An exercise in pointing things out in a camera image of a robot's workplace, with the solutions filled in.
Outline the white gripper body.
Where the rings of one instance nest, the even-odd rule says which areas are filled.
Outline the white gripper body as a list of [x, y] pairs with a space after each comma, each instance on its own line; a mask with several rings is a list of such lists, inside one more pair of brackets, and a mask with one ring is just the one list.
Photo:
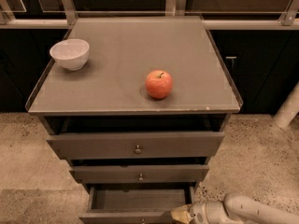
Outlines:
[[189, 208], [191, 224], [227, 224], [227, 215], [220, 201], [196, 202]]

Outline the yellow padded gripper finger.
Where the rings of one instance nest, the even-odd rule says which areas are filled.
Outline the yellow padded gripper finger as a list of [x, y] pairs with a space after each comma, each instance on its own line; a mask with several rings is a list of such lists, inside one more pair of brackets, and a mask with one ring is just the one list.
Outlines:
[[190, 205], [189, 204], [186, 204], [186, 205], [183, 205], [181, 207], [177, 207], [177, 208], [174, 208], [170, 214], [171, 214], [171, 217], [177, 221], [177, 222], [180, 222], [182, 224], [189, 224], [190, 221], [192, 220], [192, 217], [189, 213], [189, 209], [190, 209]]

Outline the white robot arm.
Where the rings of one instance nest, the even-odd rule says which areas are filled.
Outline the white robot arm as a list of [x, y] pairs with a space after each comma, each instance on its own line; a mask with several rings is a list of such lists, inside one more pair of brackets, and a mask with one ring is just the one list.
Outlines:
[[222, 201], [200, 201], [171, 211], [171, 217], [181, 224], [299, 224], [299, 216], [278, 210], [251, 198], [232, 192]]

